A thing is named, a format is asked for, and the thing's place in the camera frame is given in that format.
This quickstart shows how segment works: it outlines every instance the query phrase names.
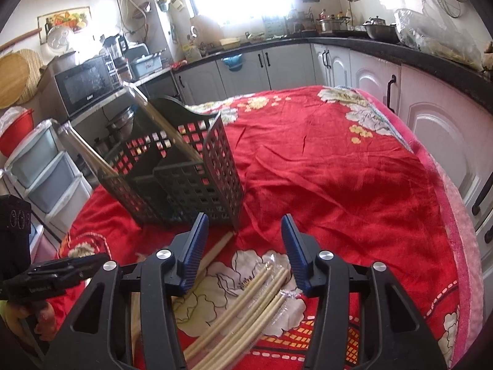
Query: microwave oven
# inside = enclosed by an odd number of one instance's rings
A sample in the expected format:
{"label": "microwave oven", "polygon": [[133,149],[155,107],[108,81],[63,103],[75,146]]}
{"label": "microwave oven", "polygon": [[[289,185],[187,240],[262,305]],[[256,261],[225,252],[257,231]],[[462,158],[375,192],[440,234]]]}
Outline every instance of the microwave oven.
{"label": "microwave oven", "polygon": [[47,76],[50,78],[43,82],[40,95],[41,110],[45,117],[61,124],[74,119],[121,87],[109,55],[99,55]]}

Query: black countertop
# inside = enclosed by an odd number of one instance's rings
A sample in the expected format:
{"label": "black countertop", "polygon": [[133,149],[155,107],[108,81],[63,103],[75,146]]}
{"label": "black countertop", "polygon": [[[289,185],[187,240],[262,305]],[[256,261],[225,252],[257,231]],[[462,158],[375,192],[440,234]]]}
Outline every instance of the black countertop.
{"label": "black countertop", "polygon": [[435,55],[421,53],[420,51],[416,51],[401,45],[381,43],[368,39],[310,37],[269,40],[209,55],[199,61],[182,66],[180,69],[174,71],[174,73],[180,73],[201,64],[242,53],[248,53],[250,51],[257,51],[275,46],[305,43],[346,47],[354,51],[359,51],[364,54],[390,61],[394,64],[405,64],[420,69],[437,77],[438,79],[441,79],[465,95],[471,97],[493,115],[493,83],[485,79],[480,73]]}

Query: hand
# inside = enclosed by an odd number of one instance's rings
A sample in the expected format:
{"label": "hand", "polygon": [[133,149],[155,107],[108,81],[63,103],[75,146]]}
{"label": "hand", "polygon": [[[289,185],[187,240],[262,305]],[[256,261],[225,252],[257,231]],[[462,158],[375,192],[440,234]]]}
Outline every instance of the hand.
{"label": "hand", "polygon": [[[31,340],[24,333],[19,320],[34,314],[33,310],[26,306],[21,306],[15,303],[7,302],[5,307],[5,320],[7,327],[18,336],[24,343],[31,345]],[[51,304],[46,303],[39,313],[37,313],[38,324],[34,332],[40,335],[40,340],[51,341],[56,334],[56,319],[55,312]]]}

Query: wall picture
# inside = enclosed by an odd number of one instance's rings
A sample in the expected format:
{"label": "wall picture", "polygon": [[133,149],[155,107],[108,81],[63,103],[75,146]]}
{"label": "wall picture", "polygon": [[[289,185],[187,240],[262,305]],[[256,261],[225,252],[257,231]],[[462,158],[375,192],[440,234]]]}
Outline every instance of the wall picture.
{"label": "wall picture", "polygon": [[91,10],[89,7],[70,8],[38,17],[38,27],[43,31],[39,34],[40,44],[46,43],[46,36],[50,29],[63,25],[69,27],[74,33],[83,31],[91,23]]}

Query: black plastic basket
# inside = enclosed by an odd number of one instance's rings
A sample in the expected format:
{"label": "black plastic basket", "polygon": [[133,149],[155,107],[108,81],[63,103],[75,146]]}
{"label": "black plastic basket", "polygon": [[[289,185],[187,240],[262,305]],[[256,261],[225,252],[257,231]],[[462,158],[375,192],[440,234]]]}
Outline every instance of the black plastic basket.
{"label": "black plastic basket", "polygon": [[199,212],[211,223],[238,227],[243,190],[220,114],[196,114],[165,99],[150,103],[176,128],[203,162],[192,162],[142,109],[129,139],[106,156],[117,171],[98,178],[140,224],[186,222]]}

